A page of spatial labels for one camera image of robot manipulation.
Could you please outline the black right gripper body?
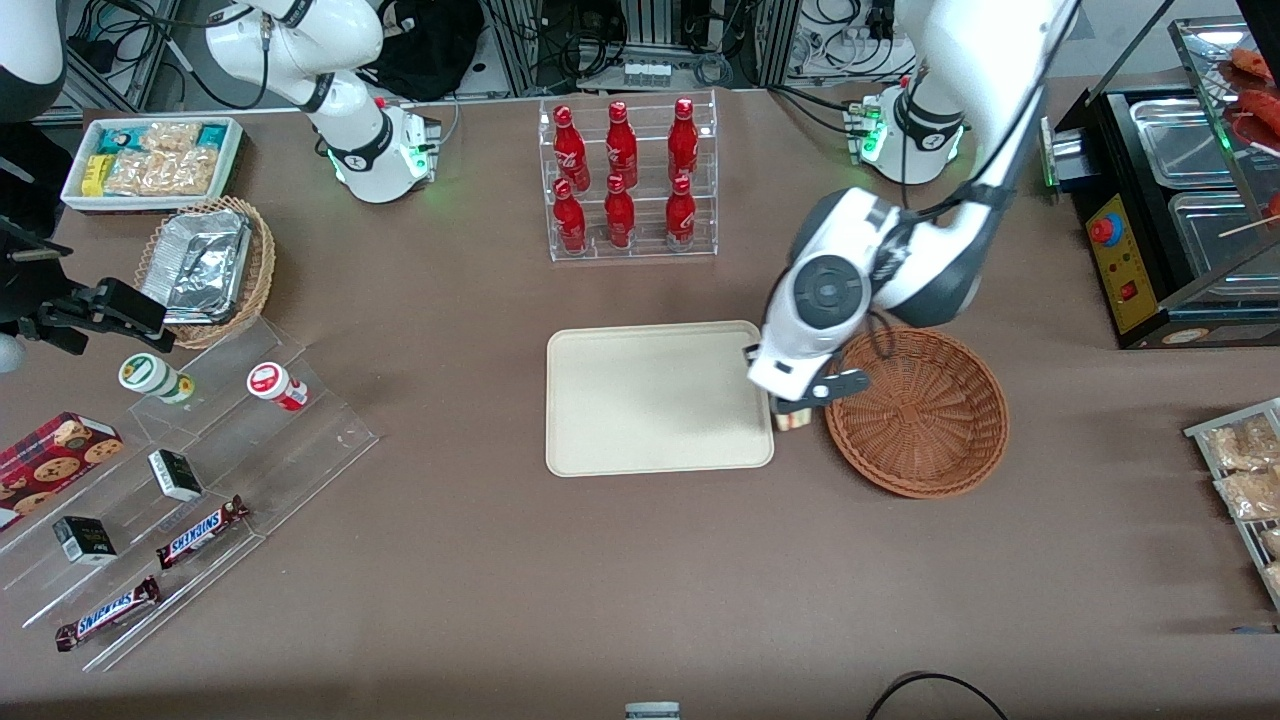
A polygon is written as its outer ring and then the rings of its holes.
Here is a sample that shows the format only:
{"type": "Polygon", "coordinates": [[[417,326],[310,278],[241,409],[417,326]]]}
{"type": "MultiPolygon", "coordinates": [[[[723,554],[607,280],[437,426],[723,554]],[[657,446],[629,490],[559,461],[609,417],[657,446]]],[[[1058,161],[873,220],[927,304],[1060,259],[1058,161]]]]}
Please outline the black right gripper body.
{"type": "Polygon", "coordinates": [[[61,266],[74,250],[1,222],[1,332],[17,337],[18,320],[77,288],[61,266]]]}

